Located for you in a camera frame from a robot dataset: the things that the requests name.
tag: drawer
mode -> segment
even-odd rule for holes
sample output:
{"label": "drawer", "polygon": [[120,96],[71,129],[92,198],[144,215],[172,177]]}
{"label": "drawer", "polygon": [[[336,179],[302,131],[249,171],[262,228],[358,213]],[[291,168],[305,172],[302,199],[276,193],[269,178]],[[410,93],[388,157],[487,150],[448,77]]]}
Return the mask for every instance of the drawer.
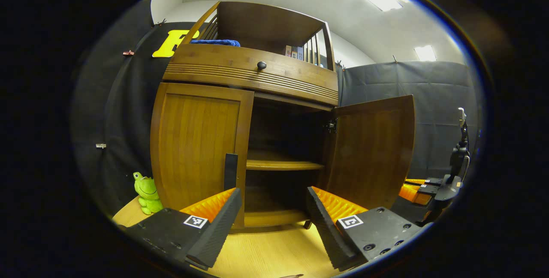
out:
{"label": "drawer", "polygon": [[[259,70],[264,61],[267,68]],[[331,106],[338,104],[335,72],[295,58],[227,45],[179,45],[164,81],[240,86]]]}

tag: green frog plush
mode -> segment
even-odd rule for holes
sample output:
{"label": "green frog plush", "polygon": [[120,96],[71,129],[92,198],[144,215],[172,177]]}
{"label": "green frog plush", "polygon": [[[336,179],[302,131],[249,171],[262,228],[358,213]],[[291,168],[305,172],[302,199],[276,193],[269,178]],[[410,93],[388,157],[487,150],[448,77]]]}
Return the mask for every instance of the green frog plush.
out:
{"label": "green frog plush", "polygon": [[133,178],[136,180],[133,185],[139,194],[139,204],[145,215],[151,215],[163,209],[160,198],[158,197],[157,187],[152,178],[143,177],[141,173],[133,173]]}

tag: drawer knob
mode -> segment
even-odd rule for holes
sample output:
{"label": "drawer knob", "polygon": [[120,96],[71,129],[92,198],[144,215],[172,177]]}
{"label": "drawer knob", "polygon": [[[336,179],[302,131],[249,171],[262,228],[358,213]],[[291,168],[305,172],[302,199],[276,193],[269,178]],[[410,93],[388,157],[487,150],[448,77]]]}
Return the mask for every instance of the drawer knob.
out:
{"label": "drawer knob", "polygon": [[260,61],[257,63],[257,68],[260,70],[265,69],[266,67],[267,67],[267,64],[264,61]]}

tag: open cabinet door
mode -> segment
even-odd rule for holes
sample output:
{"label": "open cabinet door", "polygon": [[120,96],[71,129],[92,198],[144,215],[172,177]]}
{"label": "open cabinet door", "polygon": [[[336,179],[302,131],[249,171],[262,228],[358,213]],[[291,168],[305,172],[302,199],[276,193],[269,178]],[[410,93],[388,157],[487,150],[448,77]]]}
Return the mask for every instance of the open cabinet door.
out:
{"label": "open cabinet door", "polygon": [[[165,207],[180,210],[225,190],[225,156],[237,154],[244,204],[253,92],[161,83],[151,121],[151,164]],[[235,220],[244,227],[244,210]]]}
{"label": "open cabinet door", "polygon": [[391,208],[412,161],[413,96],[333,109],[326,190],[367,209]]}

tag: blue towel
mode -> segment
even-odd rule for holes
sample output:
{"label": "blue towel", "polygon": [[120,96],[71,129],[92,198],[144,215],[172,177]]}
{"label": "blue towel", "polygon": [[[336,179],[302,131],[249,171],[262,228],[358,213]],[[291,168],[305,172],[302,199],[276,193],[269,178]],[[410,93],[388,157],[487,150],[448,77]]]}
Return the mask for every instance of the blue towel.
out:
{"label": "blue towel", "polygon": [[230,45],[240,47],[240,43],[236,40],[191,40],[192,45]]}

